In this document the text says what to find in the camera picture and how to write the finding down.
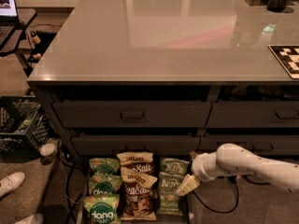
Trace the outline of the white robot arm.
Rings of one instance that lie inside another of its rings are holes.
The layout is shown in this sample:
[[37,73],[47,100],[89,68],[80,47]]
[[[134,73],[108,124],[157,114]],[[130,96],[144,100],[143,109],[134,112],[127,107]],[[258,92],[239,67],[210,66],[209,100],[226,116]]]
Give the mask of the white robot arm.
[[176,190],[178,196],[185,196],[202,182],[237,175],[255,175],[290,194],[299,193],[298,164],[263,158],[233,143],[225,143],[212,153],[193,151],[191,156],[192,173],[183,178]]

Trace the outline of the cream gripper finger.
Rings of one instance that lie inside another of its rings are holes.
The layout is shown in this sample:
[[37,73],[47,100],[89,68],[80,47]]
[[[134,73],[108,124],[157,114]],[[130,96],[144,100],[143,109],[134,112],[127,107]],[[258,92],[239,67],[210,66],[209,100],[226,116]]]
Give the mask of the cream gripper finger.
[[180,187],[176,190],[177,196],[185,196],[188,193],[186,187]]

